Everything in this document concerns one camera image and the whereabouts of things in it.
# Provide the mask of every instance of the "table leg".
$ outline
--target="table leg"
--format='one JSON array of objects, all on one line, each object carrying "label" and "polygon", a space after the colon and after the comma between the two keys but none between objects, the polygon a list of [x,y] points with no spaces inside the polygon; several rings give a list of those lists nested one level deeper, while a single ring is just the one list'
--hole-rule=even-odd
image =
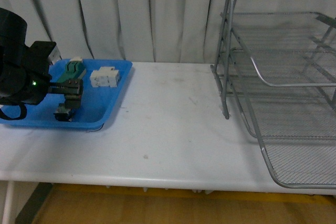
[{"label": "table leg", "polygon": [[2,224],[14,224],[16,217],[18,194],[15,193],[15,182],[10,180],[7,184],[7,192],[5,199],[4,215]]}]

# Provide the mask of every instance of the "wooden floor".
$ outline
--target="wooden floor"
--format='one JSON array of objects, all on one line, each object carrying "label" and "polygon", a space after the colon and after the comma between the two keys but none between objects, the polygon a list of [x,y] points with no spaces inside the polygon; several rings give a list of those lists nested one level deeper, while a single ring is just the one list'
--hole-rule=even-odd
[{"label": "wooden floor", "polygon": [[336,223],[332,196],[56,185],[34,224]]}]

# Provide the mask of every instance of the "white curtain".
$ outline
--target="white curtain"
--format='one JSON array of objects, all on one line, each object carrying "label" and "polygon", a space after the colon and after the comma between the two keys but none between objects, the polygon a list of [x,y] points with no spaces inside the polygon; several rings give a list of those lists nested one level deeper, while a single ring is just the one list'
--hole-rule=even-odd
[{"label": "white curtain", "polygon": [[[238,0],[239,11],[313,10],[335,0]],[[0,0],[28,23],[26,44],[57,42],[63,58],[212,63],[224,0]]]}]

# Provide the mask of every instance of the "white table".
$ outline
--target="white table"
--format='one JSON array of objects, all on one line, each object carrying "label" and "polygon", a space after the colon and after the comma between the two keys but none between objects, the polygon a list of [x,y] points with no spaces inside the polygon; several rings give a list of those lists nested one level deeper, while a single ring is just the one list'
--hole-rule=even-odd
[{"label": "white table", "polygon": [[207,64],[134,63],[97,132],[1,125],[0,180],[336,195],[274,183],[228,105],[226,120]]}]

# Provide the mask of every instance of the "metal wire shelf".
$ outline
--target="metal wire shelf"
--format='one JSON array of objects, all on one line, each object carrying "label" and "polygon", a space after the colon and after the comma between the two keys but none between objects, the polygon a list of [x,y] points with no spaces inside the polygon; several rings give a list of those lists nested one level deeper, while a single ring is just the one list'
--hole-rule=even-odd
[{"label": "metal wire shelf", "polygon": [[336,189],[336,21],[314,12],[234,14],[234,4],[226,0],[212,65],[225,118],[231,86],[277,184]]}]

